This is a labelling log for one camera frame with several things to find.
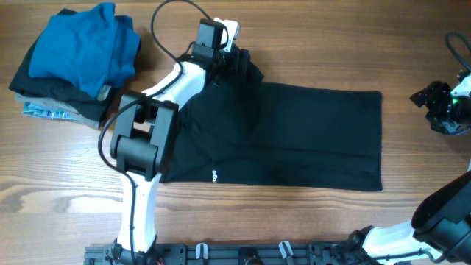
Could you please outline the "black t-shirt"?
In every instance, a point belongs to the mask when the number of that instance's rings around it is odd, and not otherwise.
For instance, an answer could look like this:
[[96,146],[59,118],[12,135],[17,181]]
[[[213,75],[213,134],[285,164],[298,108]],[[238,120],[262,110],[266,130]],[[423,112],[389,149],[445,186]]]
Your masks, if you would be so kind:
[[382,96],[264,82],[251,62],[181,109],[165,183],[381,191]]

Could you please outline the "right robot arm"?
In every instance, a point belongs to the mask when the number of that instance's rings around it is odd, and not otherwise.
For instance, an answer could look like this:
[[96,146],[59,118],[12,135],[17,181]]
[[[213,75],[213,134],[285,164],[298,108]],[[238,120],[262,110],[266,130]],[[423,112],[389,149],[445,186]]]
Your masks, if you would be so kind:
[[[456,87],[435,81],[411,96],[428,109],[431,129],[443,135],[470,130],[470,78]],[[391,227],[366,227],[344,242],[344,264],[400,264],[414,259],[470,262],[470,173],[457,177],[416,209],[411,221]]]

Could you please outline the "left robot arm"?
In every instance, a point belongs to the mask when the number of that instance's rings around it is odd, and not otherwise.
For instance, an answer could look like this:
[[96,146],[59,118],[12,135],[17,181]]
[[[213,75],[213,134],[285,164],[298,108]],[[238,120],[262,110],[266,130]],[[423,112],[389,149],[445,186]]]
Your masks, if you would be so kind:
[[191,54],[178,57],[158,84],[123,95],[110,142],[110,155],[124,191],[121,228],[110,247],[114,261],[157,261],[157,187],[170,167],[180,110],[212,85],[215,77],[247,73],[249,59],[249,52],[237,46],[215,50],[196,45]]

